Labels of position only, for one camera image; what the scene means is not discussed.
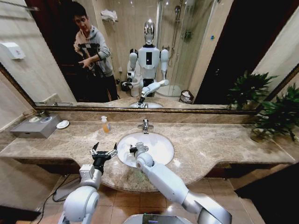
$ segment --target white sink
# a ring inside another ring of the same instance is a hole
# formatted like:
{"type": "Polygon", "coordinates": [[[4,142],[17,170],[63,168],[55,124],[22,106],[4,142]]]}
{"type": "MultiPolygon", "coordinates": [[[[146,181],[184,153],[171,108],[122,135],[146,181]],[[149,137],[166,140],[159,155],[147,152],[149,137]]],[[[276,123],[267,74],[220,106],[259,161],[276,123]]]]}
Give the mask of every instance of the white sink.
{"type": "Polygon", "coordinates": [[[122,138],[117,145],[118,158],[130,167],[136,167],[136,159],[133,153],[130,153],[130,146],[135,147],[137,142],[143,142],[149,147],[147,153],[158,163],[166,165],[173,158],[173,145],[164,136],[156,133],[133,133],[122,138]]]}
{"type": "MultiPolygon", "coordinates": [[[[144,102],[144,104],[148,104],[149,107],[148,108],[162,108],[163,106],[161,104],[158,103],[152,103],[152,102],[144,102]]],[[[133,103],[131,104],[129,107],[137,107],[137,103],[133,103]]]]}

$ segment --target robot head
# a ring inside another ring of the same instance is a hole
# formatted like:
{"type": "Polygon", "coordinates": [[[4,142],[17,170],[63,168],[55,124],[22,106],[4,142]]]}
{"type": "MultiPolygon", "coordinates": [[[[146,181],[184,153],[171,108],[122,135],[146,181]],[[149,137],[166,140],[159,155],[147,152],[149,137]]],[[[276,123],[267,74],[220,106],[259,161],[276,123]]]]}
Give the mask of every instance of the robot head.
{"type": "Polygon", "coordinates": [[[151,45],[153,43],[154,35],[155,35],[155,24],[151,19],[149,19],[144,23],[144,38],[145,38],[146,45],[151,45]]]}

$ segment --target mirror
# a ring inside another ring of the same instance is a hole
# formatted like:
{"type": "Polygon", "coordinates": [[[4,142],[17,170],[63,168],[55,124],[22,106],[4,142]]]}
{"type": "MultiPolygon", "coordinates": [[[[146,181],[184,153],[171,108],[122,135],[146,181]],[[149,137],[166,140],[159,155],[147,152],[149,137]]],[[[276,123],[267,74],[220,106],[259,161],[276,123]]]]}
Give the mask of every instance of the mirror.
{"type": "Polygon", "coordinates": [[[298,64],[296,0],[14,3],[0,61],[36,106],[254,110],[298,64]]]}

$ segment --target orange soap bottle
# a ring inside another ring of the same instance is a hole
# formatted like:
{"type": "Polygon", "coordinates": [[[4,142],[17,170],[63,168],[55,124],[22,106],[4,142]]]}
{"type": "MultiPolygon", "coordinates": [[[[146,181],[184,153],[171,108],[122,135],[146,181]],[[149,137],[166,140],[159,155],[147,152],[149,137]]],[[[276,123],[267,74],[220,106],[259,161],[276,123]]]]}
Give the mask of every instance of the orange soap bottle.
{"type": "Polygon", "coordinates": [[[103,130],[105,133],[108,133],[111,129],[110,124],[107,121],[107,117],[106,116],[102,116],[102,123],[103,123],[103,130]]]}

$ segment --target man's hand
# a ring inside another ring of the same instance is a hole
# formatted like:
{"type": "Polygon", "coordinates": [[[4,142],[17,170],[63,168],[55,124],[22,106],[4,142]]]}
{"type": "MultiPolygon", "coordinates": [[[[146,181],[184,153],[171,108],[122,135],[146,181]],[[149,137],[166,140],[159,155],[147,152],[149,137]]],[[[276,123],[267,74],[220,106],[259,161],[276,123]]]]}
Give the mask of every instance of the man's hand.
{"type": "Polygon", "coordinates": [[[78,63],[82,63],[83,64],[82,68],[84,69],[84,68],[89,67],[89,65],[91,64],[91,62],[92,62],[92,60],[89,57],[89,58],[87,58],[87,59],[85,59],[85,60],[83,60],[81,62],[78,62],[78,63]]]}

